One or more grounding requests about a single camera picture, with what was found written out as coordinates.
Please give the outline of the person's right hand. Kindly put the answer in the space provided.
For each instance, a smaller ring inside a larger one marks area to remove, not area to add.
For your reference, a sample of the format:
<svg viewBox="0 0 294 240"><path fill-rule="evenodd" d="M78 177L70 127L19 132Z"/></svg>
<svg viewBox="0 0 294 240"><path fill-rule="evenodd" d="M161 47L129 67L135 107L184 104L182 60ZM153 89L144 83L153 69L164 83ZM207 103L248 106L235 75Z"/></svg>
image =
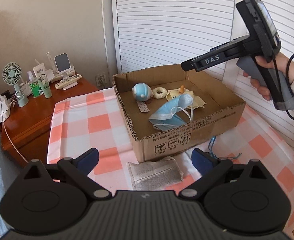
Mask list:
<svg viewBox="0 0 294 240"><path fill-rule="evenodd" d="M273 100L280 111L294 110L294 63L282 53L276 55L276 65L263 56L241 57L237 66L252 80L251 85L267 100Z"/></svg>

